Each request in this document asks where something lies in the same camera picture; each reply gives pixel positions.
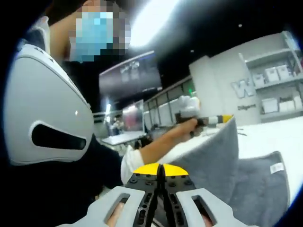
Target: gray towel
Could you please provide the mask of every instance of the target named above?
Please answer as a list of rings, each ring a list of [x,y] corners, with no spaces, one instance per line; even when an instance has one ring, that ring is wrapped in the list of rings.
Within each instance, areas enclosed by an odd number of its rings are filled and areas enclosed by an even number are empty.
[[[172,164],[187,170],[197,188],[206,188],[229,204],[243,223],[271,227],[289,203],[285,171],[270,172],[273,164],[283,162],[282,157],[276,151],[266,157],[239,160],[238,153],[233,118],[216,135]],[[159,218],[155,218],[160,220],[162,207],[158,209]]]

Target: monitor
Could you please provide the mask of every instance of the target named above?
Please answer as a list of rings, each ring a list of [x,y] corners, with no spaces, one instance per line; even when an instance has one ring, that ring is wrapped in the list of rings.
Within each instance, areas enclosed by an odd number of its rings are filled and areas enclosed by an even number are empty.
[[[111,101],[162,90],[154,51],[128,59],[100,73],[99,90],[103,97]]]
[[[122,110],[125,131],[144,131],[143,100]]]

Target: face mask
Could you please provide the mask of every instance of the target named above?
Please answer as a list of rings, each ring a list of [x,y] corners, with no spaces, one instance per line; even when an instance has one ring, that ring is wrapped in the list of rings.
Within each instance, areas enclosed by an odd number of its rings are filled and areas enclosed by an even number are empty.
[[[82,12],[82,18],[76,19],[76,36],[70,42],[70,61],[94,61],[113,43],[113,14]]]

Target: desk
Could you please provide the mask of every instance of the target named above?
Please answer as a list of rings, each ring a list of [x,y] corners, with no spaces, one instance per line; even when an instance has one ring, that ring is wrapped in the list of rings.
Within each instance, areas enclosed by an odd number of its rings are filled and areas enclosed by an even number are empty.
[[[282,155],[289,183],[292,203],[303,183],[303,117],[257,125],[238,127],[239,158],[252,158],[279,151]],[[159,160],[170,163],[208,140],[219,129],[208,129],[200,136],[175,146]]]
[[[117,146],[120,144],[125,144],[137,140],[139,138],[144,137],[145,135],[146,133],[144,133],[143,131],[126,131],[123,134],[110,136],[101,141],[110,146]]]

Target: white label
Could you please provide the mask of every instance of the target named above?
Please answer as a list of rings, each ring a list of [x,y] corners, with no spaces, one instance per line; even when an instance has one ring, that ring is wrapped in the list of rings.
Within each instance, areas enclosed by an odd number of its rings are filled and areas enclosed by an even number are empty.
[[[270,174],[274,174],[278,171],[283,171],[283,170],[284,170],[284,165],[282,162],[270,166]]]

